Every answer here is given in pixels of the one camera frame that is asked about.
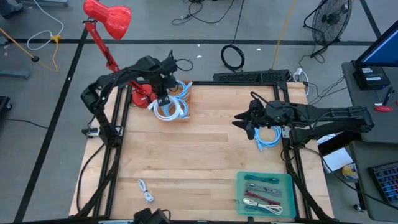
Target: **wooden table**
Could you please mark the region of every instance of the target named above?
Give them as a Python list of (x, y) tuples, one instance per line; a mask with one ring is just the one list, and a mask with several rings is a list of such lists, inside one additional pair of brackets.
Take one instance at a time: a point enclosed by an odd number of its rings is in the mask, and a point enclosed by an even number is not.
[[(307, 103), (301, 83), (288, 83), (288, 86), (291, 102)], [(236, 173), (239, 170), (286, 173), (285, 163), (280, 159), (281, 143), (259, 152), (256, 143), (231, 124), (234, 115), (248, 109), (252, 100), (250, 91), (274, 100), (273, 89), (267, 86), (193, 85), (191, 118), (187, 123), (162, 122), (152, 111), (131, 107), (111, 218), (132, 219), (135, 212), (150, 207), (169, 209), (173, 220), (247, 220), (235, 211)], [(109, 118), (115, 96), (113, 91), (106, 105)], [(263, 128), (261, 136), (271, 140), (274, 132)], [(99, 138), (88, 140), (82, 165), (101, 144)], [(318, 149), (315, 141), (307, 147)], [(104, 150), (89, 163), (83, 175), (81, 206), (97, 188), (103, 153)], [(308, 191), (325, 213), (333, 217), (320, 158), (308, 151), (300, 153)], [(145, 180), (154, 202), (146, 203), (138, 179)], [(102, 211), (107, 194), (105, 190)], [(301, 194), (297, 198), (304, 217)], [(71, 215), (76, 213), (75, 203), (76, 193)], [(256, 217), (255, 220), (275, 218)]]

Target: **blue screen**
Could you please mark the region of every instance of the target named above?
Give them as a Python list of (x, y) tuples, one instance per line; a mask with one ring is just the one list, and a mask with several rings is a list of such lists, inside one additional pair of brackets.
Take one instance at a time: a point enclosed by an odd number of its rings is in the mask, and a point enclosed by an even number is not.
[(383, 63), (398, 66), (398, 30), (365, 57), (363, 63)]

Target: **coiled black cable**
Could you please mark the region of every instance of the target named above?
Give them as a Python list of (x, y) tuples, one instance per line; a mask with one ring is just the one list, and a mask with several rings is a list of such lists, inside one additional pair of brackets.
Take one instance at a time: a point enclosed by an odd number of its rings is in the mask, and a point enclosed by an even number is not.
[[(235, 30), (235, 36), (234, 39), (232, 40), (232, 43), (229, 45), (225, 45), (222, 49), (221, 49), (221, 60), (223, 61), (224, 65), (226, 68), (228, 68), (229, 70), (231, 70), (232, 72), (236, 72), (236, 71), (240, 71), (242, 70), (243, 66), (244, 66), (244, 54), (243, 51), (241, 49), (239, 49), (237, 46), (234, 46), (234, 42), (235, 42), (235, 38), (236, 38), (236, 34), (238, 33), (238, 28), (239, 28), (239, 23), (241, 22), (241, 16), (242, 16), (242, 9), (243, 9), (243, 3), (244, 0), (242, 0), (242, 5), (241, 5), (241, 10), (239, 12), (239, 19), (238, 19), (238, 24), (236, 25), (236, 30)], [(234, 49), (239, 56), (241, 57), (241, 63), (238, 66), (232, 66), (230, 64), (228, 64), (224, 58), (224, 53), (225, 50), (231, 48)]]

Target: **plastic tray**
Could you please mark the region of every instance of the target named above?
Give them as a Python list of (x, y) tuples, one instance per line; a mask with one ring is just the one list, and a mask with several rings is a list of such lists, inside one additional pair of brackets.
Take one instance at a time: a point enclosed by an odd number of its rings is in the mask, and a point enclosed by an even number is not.
[[(267, 182), (254, 181), (254, 180), (245, 180), (245, 175), (255, 175), (256, 177), (270, 178), (276, 177), (279, 179), (278, 184), (270, 184)], [(282, 206), (283, 211), (280, 215), (276, 215), (273, 213), (264, 213), (261, 211), (247, 211), (244, 209), (245, 204), (243, 203), (243, 198), (247, 197), (251, 200), (267, 205), (267, 202), (264, 202), (257, 198), (252, 198), (244, 195), (246, 190), (246, 182), (252, 182), (257, 185), (261, 185), (264, 187), (270, 187), (273, 189), (278, 189), (282, 191), (282, 195), (280, 197), (276, 197), (273, 195), (269, 195), (265, 192), (255, 191), (253, 193), (260, 195), (262, 197), (274, 200), (276, 202), (280, 202), (280, 206)], [(295, 218), (296, 209), (294, 205), (294, 195), (293, 195), (293, 185), (292, 185), (292, 177), (288, 174), (272, 174), (272, 173), (258, 173), (258, 172), (243, 172), (239, 171), (236, 174), (236, 212), (240, 215), (246, 216), (268, 216), (268, 217), (281, 217), (281, 218)]]

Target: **white label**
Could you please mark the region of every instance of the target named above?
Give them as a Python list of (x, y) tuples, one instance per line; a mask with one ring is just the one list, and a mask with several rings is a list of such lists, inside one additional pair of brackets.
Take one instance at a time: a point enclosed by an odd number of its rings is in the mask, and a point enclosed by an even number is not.
[(366, 78), (367, 81), (372, 81), (372, 80), (380, 80), (380, 77), (371, 77), (371, 78)]
[(371, 73), (373, 71), (371, 70), (371, 68), (362, 68), (362, 72), (363, 73)]

